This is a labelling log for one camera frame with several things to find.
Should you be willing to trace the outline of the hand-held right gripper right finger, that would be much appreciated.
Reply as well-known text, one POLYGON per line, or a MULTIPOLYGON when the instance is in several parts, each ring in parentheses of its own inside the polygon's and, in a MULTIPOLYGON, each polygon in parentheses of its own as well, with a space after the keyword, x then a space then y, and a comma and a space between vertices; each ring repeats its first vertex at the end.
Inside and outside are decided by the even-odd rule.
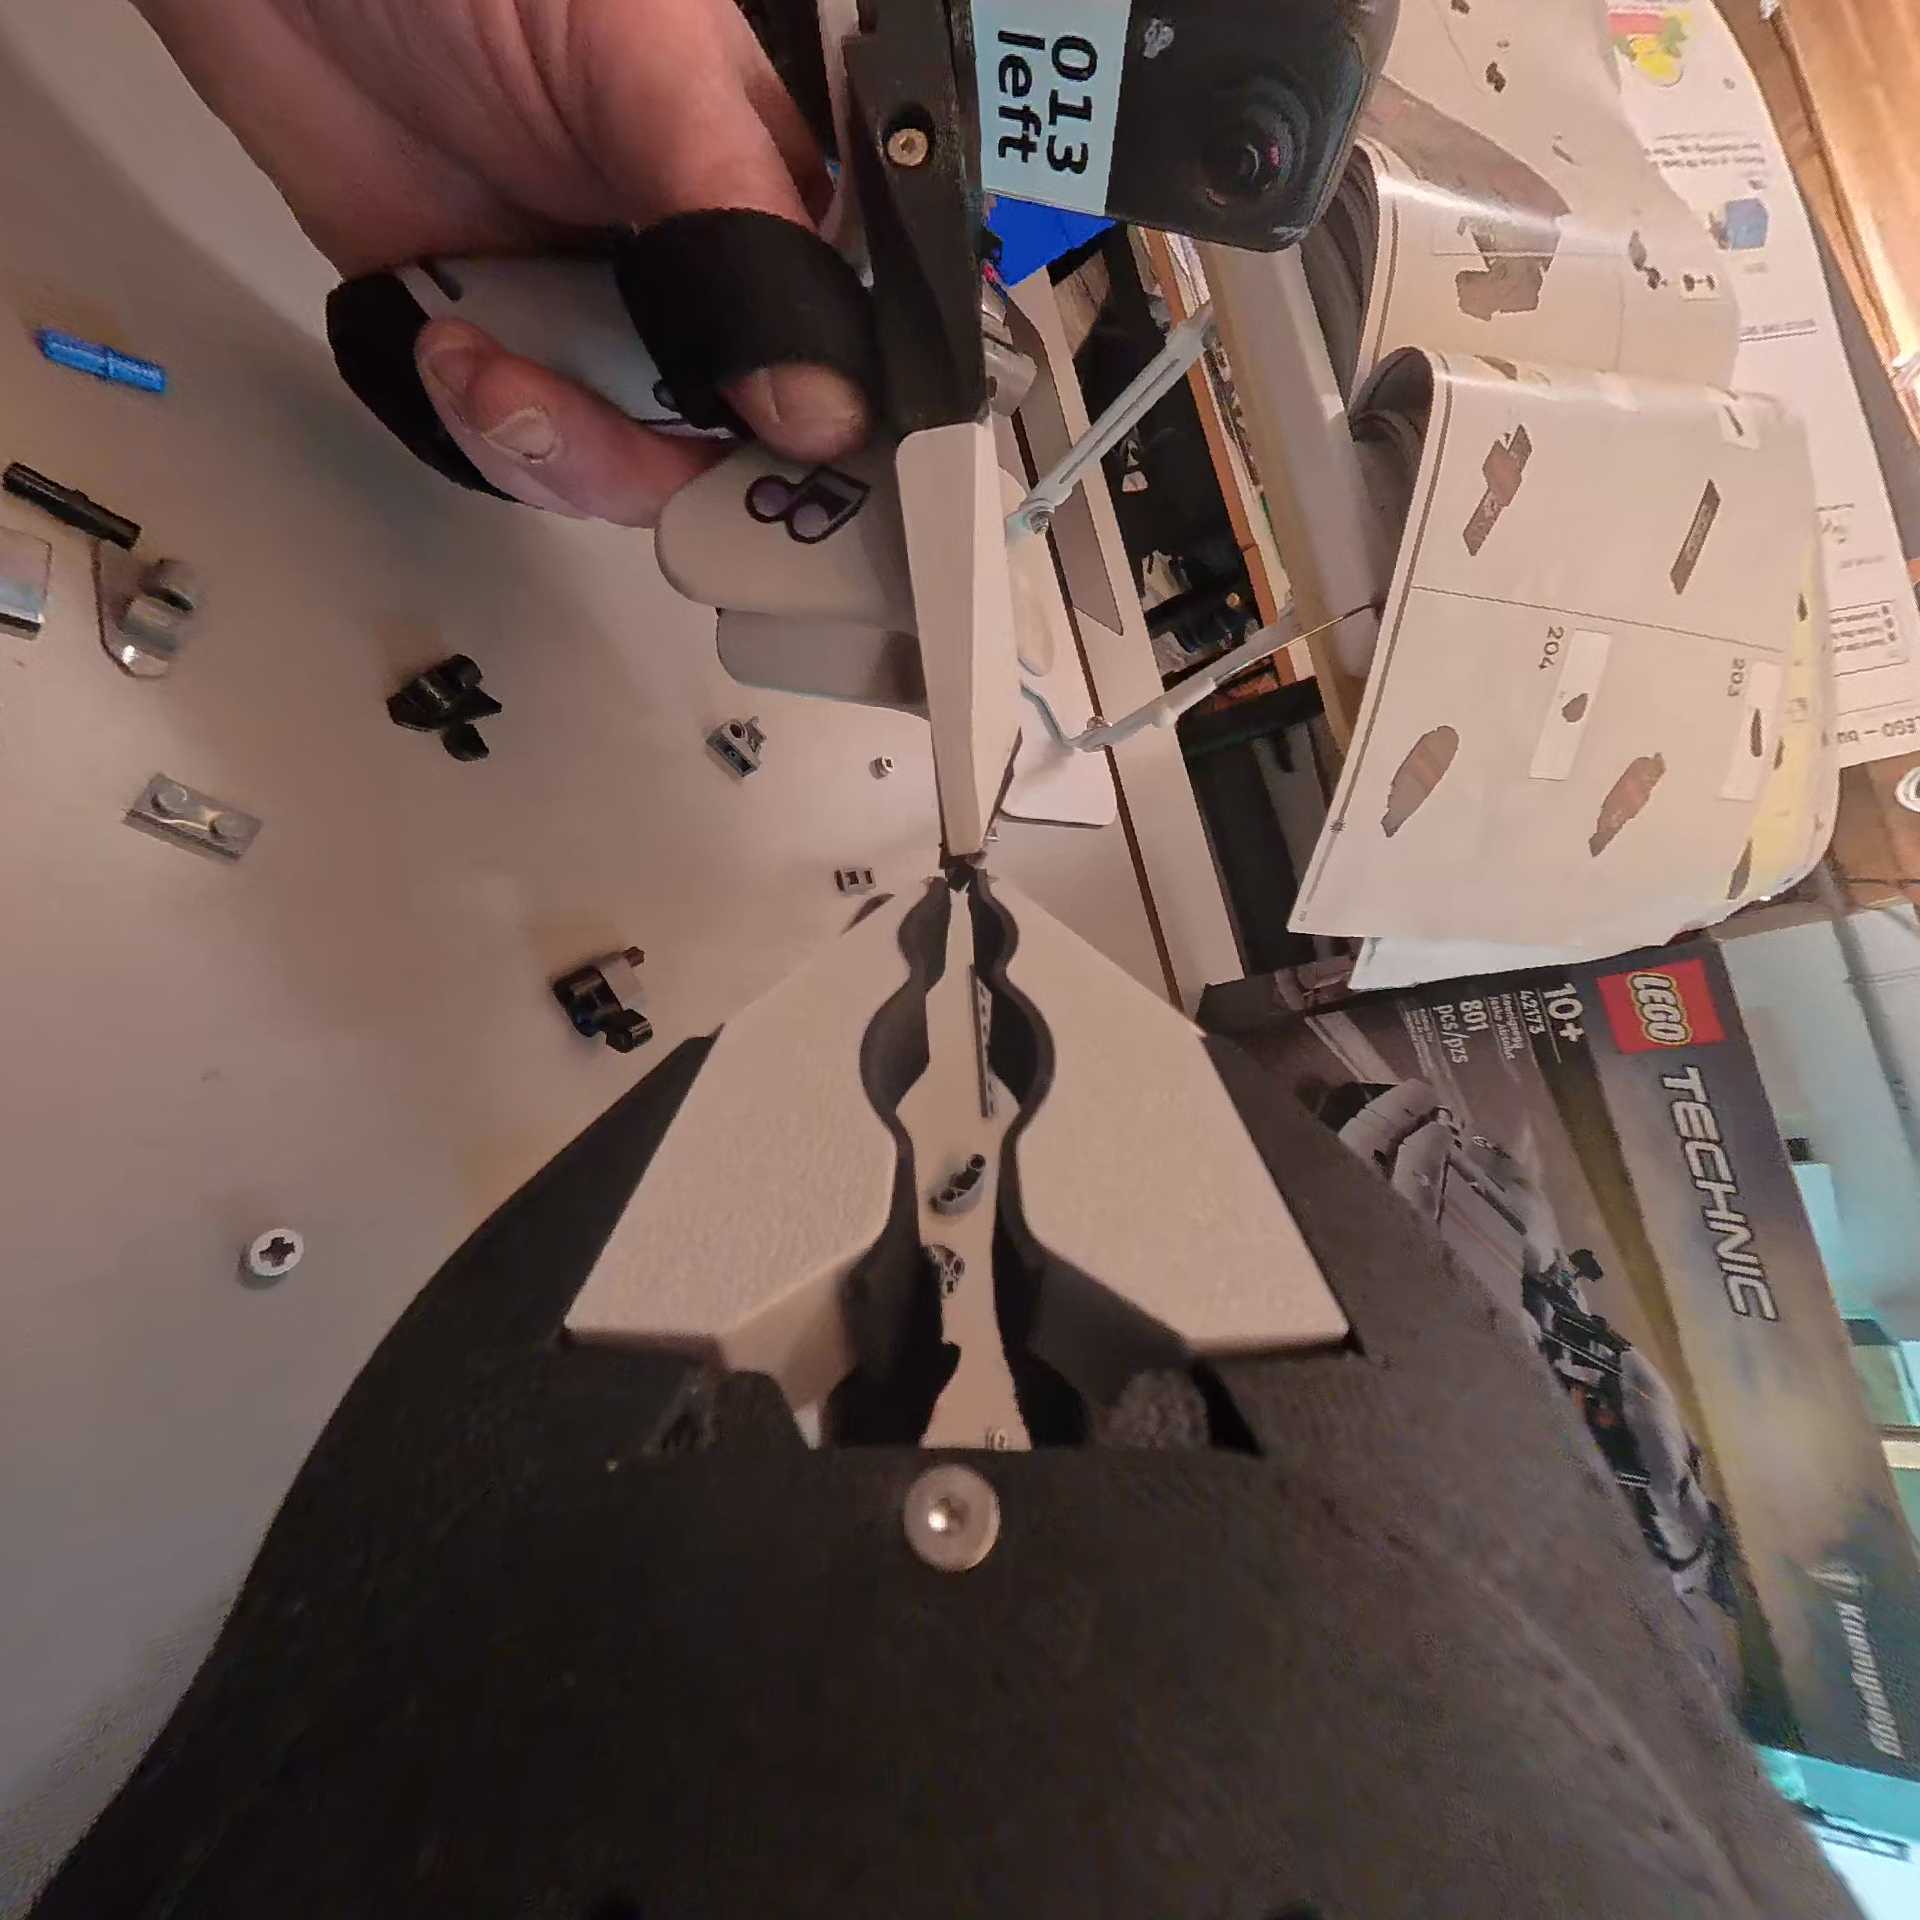
POLYGON ((1048 909, 968 889, 985 1064, 1010 1097, 992 1301, 1029 1448, 1148 1376, 1332 1352, 1322 1264, 1201 1025, 1048 909))

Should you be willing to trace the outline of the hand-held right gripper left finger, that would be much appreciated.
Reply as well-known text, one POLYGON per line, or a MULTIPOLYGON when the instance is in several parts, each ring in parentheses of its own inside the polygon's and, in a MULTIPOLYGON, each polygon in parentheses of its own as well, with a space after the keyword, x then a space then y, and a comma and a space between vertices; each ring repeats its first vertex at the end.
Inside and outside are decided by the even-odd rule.
POLYGON ((959 1370, 922 1245, 963 1158, 960 925, 924 879, 712 1038, 575 1341, 763 1376, 828 1445, 929 1442, 959 1370))

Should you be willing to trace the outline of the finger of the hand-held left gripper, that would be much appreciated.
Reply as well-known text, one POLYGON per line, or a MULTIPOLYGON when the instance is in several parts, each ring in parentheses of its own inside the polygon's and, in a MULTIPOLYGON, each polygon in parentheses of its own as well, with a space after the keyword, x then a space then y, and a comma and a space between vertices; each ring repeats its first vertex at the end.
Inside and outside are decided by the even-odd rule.
POLYGON ((1025 716, 992 422, 909 433, 896 479, 944 850, 978 856, 1025 716))

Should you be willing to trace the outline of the dark printed lego box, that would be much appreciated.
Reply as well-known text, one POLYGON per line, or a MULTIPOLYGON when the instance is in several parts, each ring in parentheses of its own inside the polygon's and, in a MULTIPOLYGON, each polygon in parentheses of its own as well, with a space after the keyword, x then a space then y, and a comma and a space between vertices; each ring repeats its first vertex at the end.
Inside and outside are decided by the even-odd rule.
POLYGON ((1197 1020, 1521 1318, 1746 1729, 1915 1780, 1915 1538, 1716 944, 1352 970, 1197 1020))

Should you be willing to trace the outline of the black lego connector cluster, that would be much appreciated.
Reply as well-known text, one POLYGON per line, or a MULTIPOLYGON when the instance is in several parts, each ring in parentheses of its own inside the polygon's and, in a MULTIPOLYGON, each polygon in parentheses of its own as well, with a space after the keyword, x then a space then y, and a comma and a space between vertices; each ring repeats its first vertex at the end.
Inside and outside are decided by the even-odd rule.
POLYGON ((386 712, 401 728, 434 736, 456 761, 485 761, 490 745, 480 727, 504 712, 485 687, 485 674, 472 656, 445 656, 408 684, 386 702, 386 712))

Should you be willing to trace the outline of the grey two-stud lego plate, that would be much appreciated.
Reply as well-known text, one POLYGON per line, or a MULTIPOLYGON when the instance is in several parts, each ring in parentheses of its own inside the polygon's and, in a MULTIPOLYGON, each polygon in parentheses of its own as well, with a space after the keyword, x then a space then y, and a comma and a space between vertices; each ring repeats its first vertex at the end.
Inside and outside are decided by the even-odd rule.
POLYGON ((247 856, 264 830, 258 815, 161 772, 137 791, 123 824, 223 864, 247 856))

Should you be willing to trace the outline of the lego instruction booklet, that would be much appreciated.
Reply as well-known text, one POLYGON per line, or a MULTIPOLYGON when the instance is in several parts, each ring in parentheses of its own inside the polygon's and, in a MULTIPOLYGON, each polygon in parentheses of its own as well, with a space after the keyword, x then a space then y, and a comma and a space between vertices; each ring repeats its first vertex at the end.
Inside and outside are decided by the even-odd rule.
POLYGON ((1915 607, 1716 4, 1403 4, 1304 264, 1391 577, 1291 928, 1409 985, 1799 882, 1915 742, 1915 607))

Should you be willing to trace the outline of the light grey lego axle connector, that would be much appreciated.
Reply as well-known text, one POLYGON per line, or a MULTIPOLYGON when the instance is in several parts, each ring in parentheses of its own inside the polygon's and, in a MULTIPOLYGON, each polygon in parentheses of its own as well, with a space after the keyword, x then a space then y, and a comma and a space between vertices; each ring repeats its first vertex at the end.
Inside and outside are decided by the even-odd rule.
POLYGON ((177 558, 98 541, 91 580, 106 656, 133 680, 165 678, 203 606, 200 570, 177 558))

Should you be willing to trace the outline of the blue lego pin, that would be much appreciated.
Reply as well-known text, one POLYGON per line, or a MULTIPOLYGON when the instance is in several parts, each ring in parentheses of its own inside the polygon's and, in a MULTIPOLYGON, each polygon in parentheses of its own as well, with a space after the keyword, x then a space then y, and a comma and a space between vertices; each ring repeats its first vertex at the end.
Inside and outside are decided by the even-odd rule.
POLYGON ((39 353, 55 368, 80 373, 133 393, 169 393, 167 368, 151 359, 114 350, 107 342, 95 342, 60 327, 37 327, 35 342, 39 353))

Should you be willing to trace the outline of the long black lego pin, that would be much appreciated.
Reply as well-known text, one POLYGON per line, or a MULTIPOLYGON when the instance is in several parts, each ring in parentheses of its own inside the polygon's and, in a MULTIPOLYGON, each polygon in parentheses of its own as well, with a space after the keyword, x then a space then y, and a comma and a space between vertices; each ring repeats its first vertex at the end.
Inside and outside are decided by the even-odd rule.
POLYGON ((133 551, 141 536, 140 522, 130 517, 25 463, 4 466, 3 490, 98 543, 133 551))

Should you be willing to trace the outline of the person's left hand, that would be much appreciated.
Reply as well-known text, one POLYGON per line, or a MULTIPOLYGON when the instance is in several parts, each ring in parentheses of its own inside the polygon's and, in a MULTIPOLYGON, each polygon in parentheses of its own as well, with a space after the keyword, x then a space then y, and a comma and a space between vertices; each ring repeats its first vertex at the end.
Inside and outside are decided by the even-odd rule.
MULTIPOLYGON (((346 279, 429 256, 559 253, 709 207, 816 225, 826 156, 730 2, 140 2, 193 89, 346 279)), ((499 494, 653 526, 717 444, 659 437, 464 319, 417 366, 499 494)), ((837 369, 744 369, 727 397, 789 460, 859 450, 837 369)))

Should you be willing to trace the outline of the blue plastic bin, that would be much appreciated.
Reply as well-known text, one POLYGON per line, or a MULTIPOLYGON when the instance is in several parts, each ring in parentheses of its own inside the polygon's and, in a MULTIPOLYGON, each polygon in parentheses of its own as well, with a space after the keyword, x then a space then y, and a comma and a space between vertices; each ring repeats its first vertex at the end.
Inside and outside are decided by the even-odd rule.
POLYGON ((996 241, 994 272, 1012 289, 1036 272, 1051 280, 1076 272, 1113 229, 1105 215, 1051 207, 1012 196, 991 196, 988 233, 996 241))

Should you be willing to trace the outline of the white book stand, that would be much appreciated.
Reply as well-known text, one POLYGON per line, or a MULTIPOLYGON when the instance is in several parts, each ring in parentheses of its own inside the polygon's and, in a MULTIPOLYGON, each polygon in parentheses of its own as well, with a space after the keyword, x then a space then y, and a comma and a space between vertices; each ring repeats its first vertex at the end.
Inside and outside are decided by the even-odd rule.
POLYGON ((1175 746, 1178 717, 1227 678, 1299 641, 1311 660, 1332 737, 1354 746, 1363 684, 1381 629, 1391 577, 1386 530, 1363 481, 1323 329, 1313 306, 1304 256, 1297 246, 1260 253, 1192 244, 1193 279, 1207 296, 1173 324, 1167 345, 1096 422, 1072 359, 1048 340, 1056 289, 1043 272, 1016 288, 1016 312, 1036 334, 1044 369, 1032 385, 1021 421, 1040 448, 1050 405, 1066 422, 1067 444, 1007 517, 1007 546, 1016 577, 1016 607, 1044 610, 1044 633, 1075 637, 1084 648, 1101 633, 1141 637, 1144 615, 1130 585, 1124 556, 1109 558, 1100 534, 1115 534, 1113 501, 1101 460, 1175 384, 1204 376, 1209 342, 1227 353, 1239 415, 1255 456, 1257 490, 1231 470, 1224 496, 1242 501, 1255 533, 1252 569, 1273 560, 1290 600, 1260 637, 1203 666, 1175 690, 1131 710, 1105 716, 1089 690, 1084 727, 1059 716, 1051 697, 1066 674, 1020 678, 1029 702, 1025 742, 1016 754, 1009 808, 1040 824, 1105 824, 1115 799, 1098 799, 1092 768, 1131 740, 1175 746))

